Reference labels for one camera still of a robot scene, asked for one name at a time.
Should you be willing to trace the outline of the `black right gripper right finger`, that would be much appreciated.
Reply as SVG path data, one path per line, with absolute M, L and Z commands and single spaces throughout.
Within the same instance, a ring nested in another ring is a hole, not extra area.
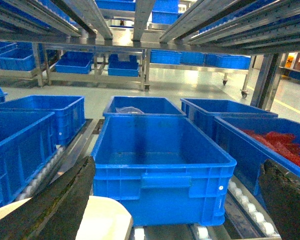
M 300 240 L 300 177 L 266 159 L 259 187 L 266 209 L 283 240 Z

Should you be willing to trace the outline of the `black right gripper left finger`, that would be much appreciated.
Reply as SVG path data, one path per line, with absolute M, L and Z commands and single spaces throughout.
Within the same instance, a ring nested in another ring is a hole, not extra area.
M 88 204 L 95 161 L 87 156 L 0 219 L 0 240 L 74 240 Z

